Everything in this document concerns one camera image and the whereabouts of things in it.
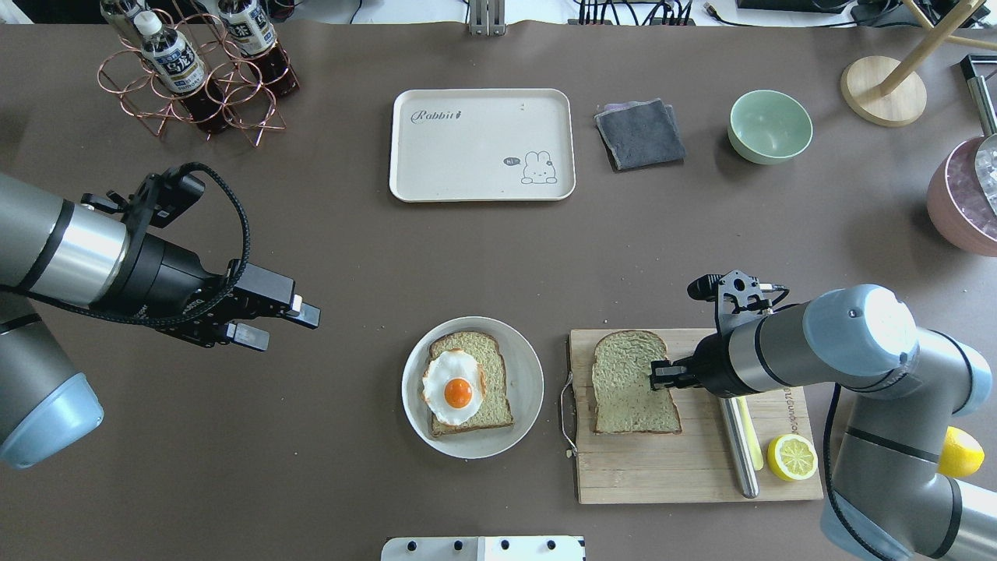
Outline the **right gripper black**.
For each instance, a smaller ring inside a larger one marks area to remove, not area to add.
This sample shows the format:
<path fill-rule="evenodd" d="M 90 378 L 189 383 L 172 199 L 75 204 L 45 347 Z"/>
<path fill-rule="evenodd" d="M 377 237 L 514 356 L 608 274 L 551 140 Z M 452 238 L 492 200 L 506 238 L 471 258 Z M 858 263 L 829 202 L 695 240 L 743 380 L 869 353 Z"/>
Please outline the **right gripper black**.
<path fill-rule="evenodd" d="M 694 349 L 693 355 L 672 363 L 669 359 L 650 363 L 651 390 L 666 388 L 702 387 L 716 397 L 745 397 L 762 392 L 749 386 L 740 377 L 745 367 L 733 366 L 731 338 L 742 324 L 757 322 L 775 310 L 788 296 L 787 285 L 763 283 L 758 277 L 744 271 L 731 270 L 726 274 L 709 273 L 696 278 L 687 287 L 695 301 L 715 305 L 713 322 L 716 333 L 705 337 Z"/>

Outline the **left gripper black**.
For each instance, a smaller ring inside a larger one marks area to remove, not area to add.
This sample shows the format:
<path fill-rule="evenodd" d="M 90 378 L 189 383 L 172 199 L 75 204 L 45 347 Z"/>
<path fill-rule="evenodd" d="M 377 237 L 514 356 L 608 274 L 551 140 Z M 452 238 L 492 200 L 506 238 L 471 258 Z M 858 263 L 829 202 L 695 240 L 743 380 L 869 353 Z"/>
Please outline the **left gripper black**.
<path fill-rule="evenodd" d="M 130 196 L 83 196 L 86 205 L 122 215 L 128 244 L 110 287 L 90 310 L 204 348 L 232 343 L 267 351 L 270 334 L 249 324 L 260 316 L 317 328 L 321 309 L 295 294 L 292 278 L 250 265 L 247 249 L 224 273 L 209 273 L 194 252 L 150 234 L 149 228 L 167 227 L 202 198 L 199 173 L 213 175 L 203 164 L 182 164 L 147 175 Z"/>

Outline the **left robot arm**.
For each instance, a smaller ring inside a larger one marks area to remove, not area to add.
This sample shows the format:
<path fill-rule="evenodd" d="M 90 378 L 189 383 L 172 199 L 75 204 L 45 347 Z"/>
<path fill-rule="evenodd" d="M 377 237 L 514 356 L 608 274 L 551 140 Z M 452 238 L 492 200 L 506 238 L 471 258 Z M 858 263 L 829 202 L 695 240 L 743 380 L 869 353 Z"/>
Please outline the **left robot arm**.
<path fill-rule="evenodd" d="M 206 181 L 238 217 L 239 253 L 221 273 L 154 233 L 199 202 Z M 265 351 L 270 335 L 250 326 L 257 317 L 319 326 L 320 309 L 304 302 L 291 277 L 249 262 L 245 208 L 206 164 L 147 175 L 128 196 L 88 194 L 75 203 L 11 175 L 2 176 L 1 195 L 1 455 L 11 468 L 32 468 L 104 420 L 96 391 L 40 305 L 199 348 Z"/>

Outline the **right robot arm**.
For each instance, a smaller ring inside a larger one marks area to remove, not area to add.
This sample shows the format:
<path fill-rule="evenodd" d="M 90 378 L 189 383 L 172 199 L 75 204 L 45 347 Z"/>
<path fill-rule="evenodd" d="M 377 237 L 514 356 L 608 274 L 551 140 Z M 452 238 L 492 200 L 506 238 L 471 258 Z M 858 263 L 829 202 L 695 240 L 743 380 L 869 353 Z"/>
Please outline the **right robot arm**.
<path fill-rule="evenodd" d="M 777 309 L 766 284 L 733 270 L 689 284 L 716 306 L 714 334 L 694 354 L 650 366 L 650 387 L 702 387 L 716 397 L 835 383 L 857 395 L 829 467 L 823 533 L 863 560 L 993 560 L 995 493 L 941 475 L 951 418 L 989 397 L 992 372 L 973 348 L 915 326 L 893 291 L 834 290 Z"/>

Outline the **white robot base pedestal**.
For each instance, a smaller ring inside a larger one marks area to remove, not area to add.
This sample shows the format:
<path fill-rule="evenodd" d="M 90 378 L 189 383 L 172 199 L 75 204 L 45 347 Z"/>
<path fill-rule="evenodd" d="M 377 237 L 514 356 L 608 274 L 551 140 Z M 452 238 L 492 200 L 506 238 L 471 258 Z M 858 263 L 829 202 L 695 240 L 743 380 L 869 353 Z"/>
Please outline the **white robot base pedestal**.
<path fill-rule="evenodd" d="M 381 560 L 585 560 L 581 536 L 396 537 L 382 548 Z"/>

